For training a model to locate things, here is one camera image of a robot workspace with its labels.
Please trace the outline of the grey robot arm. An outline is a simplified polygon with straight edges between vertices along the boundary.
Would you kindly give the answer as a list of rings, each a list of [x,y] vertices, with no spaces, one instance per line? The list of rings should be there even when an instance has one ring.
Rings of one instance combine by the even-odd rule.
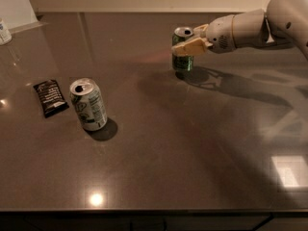
[[[238,48],[296,46],[308,58],[308,0],[270,0],[265,10],[230,14],[192,29],[192,37],[176,43],[175,56],[232,52]]]

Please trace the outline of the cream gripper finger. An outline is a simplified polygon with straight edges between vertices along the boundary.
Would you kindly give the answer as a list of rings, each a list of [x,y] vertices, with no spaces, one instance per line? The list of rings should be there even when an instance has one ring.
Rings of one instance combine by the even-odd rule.
[[[208,29],[208,24],[203,24],[193,29],[193,35],[197,38],[205,38]]]
[[[206,38],[189,38],[171,47],[171,52],[177,57],[197,56],[207,52],[213,44]]]

